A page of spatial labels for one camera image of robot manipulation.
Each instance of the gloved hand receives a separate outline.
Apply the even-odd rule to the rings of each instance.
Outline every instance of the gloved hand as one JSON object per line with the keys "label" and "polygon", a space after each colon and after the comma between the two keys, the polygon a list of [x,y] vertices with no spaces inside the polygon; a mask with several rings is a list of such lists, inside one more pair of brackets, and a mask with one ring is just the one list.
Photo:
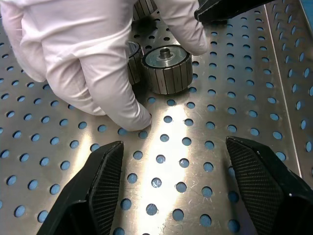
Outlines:
{"label": "gloved hand", "polygon": [[[197,0],[155,0],[179,43],[191,54],[207,51]],[[4,29],[23,70],[47,79],[67,103],[108,115],[128,131],[150,125],[128,80],[126,53],[135,0],[2,0]]]}

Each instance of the ridged cylinder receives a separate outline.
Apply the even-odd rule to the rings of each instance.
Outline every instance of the ridged cylinder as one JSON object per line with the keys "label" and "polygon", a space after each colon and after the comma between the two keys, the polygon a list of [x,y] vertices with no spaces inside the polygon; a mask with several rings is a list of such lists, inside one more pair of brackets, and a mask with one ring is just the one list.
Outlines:
{"label": "ridged cylinder", "polygon": [[138,0],[134,4],[133,20],[139,20],[145,16],[151,15],[157,9],[153,0]]}
{"label": "ridged cylinder", "polygon": [[129,77],[129,82],[131,83],[131,85],[134,85],[140,82],[141,80],[142,50],[141,50],[141,46],[138,43],[135,43],[132,41],[128,41],[128,47],[129,47],[129,59],[128,59],[128,64],[127,64],[128,77]]}
{"label": "ridged cylinder", "polygon": [[[172,49],[176,47],[179,46],[159,47],[155,49],[158,50],[156,53],[154,53],[155,50],[151,50],[143,57],[143,77],[148,81],[149,89],[152,92],[157,94],[174,94],[188,88],[192,82],[191,54],[179,47],[179,50],[183,50],[184,53],[175,55]],[[154,57],[159,62],[160,60],[163,61],[162,63],[165,66],[157,64],[158,61],[155,64],[151,60]]]}

